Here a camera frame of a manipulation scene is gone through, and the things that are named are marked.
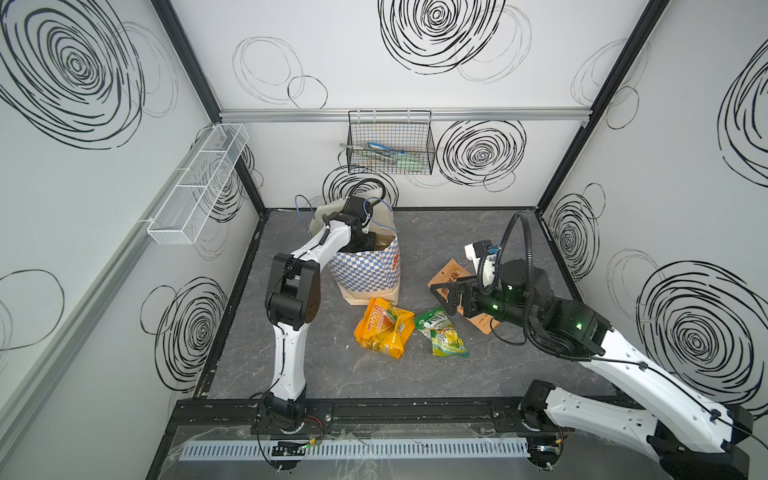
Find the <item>green Fox's candy bag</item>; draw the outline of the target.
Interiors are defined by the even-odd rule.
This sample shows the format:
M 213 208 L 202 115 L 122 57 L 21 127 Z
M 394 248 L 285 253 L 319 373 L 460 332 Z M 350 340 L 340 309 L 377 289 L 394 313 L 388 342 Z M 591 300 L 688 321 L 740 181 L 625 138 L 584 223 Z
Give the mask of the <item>green Fox's candy bag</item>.
M 414 321 L 417 330 L 430 341 L 435 357 L 469 356 L 465 343 L 443 307 L 419 314 Z

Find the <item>orange potato chips bag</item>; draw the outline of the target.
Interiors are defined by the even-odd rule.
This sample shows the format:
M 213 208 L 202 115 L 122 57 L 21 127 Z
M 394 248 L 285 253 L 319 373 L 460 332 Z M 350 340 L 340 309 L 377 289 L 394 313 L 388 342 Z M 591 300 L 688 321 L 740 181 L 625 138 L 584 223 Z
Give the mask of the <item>orange potato chips bag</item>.
M 449 301 L 449 296 L 454 293 L 456 298 L 454 303 L 456 305 L 456 312 L 465 318 L 468 322 L 474 325 L 483 334 L 488 335 L 493 328 L 500 325 L 500 322 L 493 319 L 488 314 L 479 313 L 475 316 L 467 316 L 462 306 L 462 293 L 465 293 L 469 288 L 468 283 L 461 285 L 455 285 L 461 279 L 475 280 L 474 275 L 470 275 L 469 272 L 464 269 L 455 259 L 451 259 L 440 271 L 428 282 L 430 291 L 437 296 L 438 299 L 442 298 L 441 305 L 445 307 Z

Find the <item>yellow gummy candy bag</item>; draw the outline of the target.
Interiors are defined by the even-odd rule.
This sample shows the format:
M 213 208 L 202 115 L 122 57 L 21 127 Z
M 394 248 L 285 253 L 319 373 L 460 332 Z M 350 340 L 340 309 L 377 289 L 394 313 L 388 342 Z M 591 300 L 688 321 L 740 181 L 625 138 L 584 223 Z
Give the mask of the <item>yellow gummy candy bag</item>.
M 365 349 L 400 359 L 415 329 L 414 319 L 413 312 L 383 298 L 373 298 L 354 331 L 354 338 Z

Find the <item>blue checkered paper bag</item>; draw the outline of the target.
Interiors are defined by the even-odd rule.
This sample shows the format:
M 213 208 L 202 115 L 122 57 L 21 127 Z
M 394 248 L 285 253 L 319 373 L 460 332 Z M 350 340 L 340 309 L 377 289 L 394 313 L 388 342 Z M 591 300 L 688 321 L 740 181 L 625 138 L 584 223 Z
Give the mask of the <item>blue checkered paper bag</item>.
M 382 298 L 396 305 L 401 286 L 400 245 L 395 230 L 393 210 L 386 200 L 371 193 L 361 197 L 373 204 L 363 213 L 372 222 L 375 234 L 373 250 L 337 253 L 328 263 L 342 298 L 354 306 L 367 305 L 372 298 Z

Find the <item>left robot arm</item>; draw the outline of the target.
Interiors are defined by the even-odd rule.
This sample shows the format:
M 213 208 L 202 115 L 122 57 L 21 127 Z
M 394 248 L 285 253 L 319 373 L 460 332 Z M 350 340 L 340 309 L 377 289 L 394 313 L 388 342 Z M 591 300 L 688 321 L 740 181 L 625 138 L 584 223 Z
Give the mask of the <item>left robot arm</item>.
M 321 305 L 321 273 L 333 257 L 375 245 L 374 208 L 385 201 L 351 195 L 339 211 L 321 215 L 319 231 L 291 253 L 274 256 L 264 307 L 275 339 L 274 371 L 262 396 L 266 415 L 280 429 L 301 429 L 306 412 L 306 340 Z

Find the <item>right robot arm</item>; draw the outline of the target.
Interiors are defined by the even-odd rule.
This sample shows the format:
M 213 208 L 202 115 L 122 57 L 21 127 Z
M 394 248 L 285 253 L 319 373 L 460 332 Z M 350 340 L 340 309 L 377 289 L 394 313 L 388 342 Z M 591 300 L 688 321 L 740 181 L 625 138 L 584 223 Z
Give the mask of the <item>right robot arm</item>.
M 532 382 L 518 411 L 534 432 L 576 429 L 656 461 L 674 479 L 745 479 L 750 458 L 739 444 L 753 417 L 737 405 L 706 398 L 662 370 L 605 317 L 554 294 L 534 264 L 530 223 L 514 214 L 499 243 L 465 248 L 472 275 L 430 286 L 446 314 L 481 314 L 522 329 L 525 342 L 581 363 L 635 402 L 620 406 L 579 396 L 551 382 Z

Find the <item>green item in basket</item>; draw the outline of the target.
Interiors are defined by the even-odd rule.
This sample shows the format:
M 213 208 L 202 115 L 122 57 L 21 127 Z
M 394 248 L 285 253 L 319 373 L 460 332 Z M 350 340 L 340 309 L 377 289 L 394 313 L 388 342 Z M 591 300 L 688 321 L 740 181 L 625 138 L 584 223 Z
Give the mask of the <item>green item in basket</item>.
M 351 156 L 356 165 L 368 168 L 385 167 L 406 173 L 416 173 L 429 167 L 429 156 L 424 152 L 396 149 L 375 142 L 368 142 L 366 146 L 341 144 L 341 147 Z

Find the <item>white mesh shelf tray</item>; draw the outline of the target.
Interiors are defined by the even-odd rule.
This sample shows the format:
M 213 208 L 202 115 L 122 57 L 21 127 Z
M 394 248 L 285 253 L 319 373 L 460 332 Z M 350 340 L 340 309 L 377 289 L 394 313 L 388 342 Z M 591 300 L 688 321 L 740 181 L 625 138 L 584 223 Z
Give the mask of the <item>white mesh shelf tray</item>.
M 209 222 L 227 223 L 242 204 L 234 180 L 249 135 L 239 123 L 216 123 L 201 129 L 181 174 L 149 223 L 147 233 L 160 245 L 197 242 Z

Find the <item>black front rail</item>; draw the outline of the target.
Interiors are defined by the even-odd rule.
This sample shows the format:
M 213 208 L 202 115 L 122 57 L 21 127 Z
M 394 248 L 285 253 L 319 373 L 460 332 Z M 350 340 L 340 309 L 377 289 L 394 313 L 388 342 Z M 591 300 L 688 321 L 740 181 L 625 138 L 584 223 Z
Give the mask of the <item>black front rail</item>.
M 292 432 L 304 421 L 325 434 L 357 426 L 427 424 L 489 425 L 499 433 L 555 432 L 543 404 L 522 397 L 315 398 L 289 406 L 279 400 L 200 399 L 179 401 L 166 428 L 256 427 L 261 434 Z

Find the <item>right back corner post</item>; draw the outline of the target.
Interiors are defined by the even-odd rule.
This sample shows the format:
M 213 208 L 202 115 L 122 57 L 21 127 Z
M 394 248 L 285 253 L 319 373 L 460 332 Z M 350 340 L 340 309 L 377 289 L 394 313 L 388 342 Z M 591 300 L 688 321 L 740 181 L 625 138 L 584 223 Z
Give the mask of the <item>right back corner post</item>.
M 639 20 L 620 51 L 612 69 L 599 90 L 592 104 L 592 113 L 584 126 L 581 126 L 569 144 L 562 160 L 550 179 L 539 199 L 536 209 L 542 213 L 554 200 L 556 193 L 563 185 L 582 150 L 596 130 L 602 115 L 606 112 L 610 101 L 618 92 L 622 81 L 628 75 L 642 48 L 646 45 L 660 18 L 669 6 L 669 0 L 650 0 L 647 2 Z

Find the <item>black corner frame post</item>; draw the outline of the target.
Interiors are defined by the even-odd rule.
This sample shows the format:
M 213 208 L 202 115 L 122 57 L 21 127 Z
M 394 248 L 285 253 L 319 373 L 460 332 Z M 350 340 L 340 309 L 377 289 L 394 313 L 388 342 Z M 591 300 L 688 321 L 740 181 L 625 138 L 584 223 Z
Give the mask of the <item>black corner frame post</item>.
M 222 121 L 221 107 L 203 72 L 172 2 L 169 0 L 151 0 L 151 4 L 207 117 L 213 123 L 220 123 Z M 241 161 L 235 166 L 235 171 L 257 214 L 261 219 L 267 220 L 269 217 L 268 209 L 258 192 L 251 173 Z

